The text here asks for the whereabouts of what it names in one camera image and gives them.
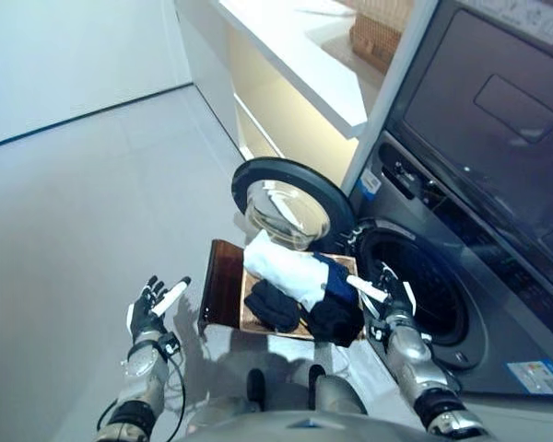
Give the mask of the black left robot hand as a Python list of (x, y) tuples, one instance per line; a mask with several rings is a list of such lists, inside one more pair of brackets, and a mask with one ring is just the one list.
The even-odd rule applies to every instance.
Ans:
[(168, 332), (164, 325), (165, 315), (191, 282), (190, 276), (184, 276), (168, 288), (156, 275), (152, 275), (146, 281), (137, 299), (129, 305), (126, 314), (126, 328), (133, 343), (137, 343), (145, 333), (156, 332), (163, 335)]

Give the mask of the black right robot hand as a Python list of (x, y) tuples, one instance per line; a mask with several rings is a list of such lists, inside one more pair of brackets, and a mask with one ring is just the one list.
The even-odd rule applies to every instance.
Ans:
[(385, 319), (395, 310), (416, 314), (417, 302), (410, 283), (402, 281), (384, 262), (376, 268), (373, 282), (356, 275), (349, 275), (346, 282), (358, 291), (360, 305), (375, 319)]

